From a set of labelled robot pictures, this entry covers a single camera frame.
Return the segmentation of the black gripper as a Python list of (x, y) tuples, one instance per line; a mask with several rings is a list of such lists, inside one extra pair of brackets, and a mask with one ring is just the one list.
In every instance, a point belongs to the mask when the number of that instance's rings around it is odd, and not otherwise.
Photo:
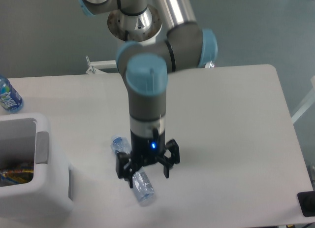
[(141, 137), (131, 132), (131, 154), (118, 152), (116, 154), (116, 173), (119, 179), (124, 179), (133, 188), (133, 175), (141, 166), (163, 165), (163, 174), (169, 178), (170, 170), (180, 163), (179, 145), (175, 139), (165, 144), (165, 131), (157, 138)]

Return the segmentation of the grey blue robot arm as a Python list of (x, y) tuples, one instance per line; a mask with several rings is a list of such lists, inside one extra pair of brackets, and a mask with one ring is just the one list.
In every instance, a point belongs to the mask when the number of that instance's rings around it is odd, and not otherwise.
[(213, 62), (218, 54), (213, 31), (198, 26), (189, 0), (155, 0), (166, 40), (142, 45), (153, 28), (148, 0), (78, 1), (88, 16), (119, 15), (115, 23), (124, 43), (116, 66), (128, 93), (131, 152), (117, 155), (117, 176), (132, 182), (140, 168), (160, 163), (169, 177), (170, 169), (180, 162), (180, 151), (175, 140), (165, 141), (168, 75)]

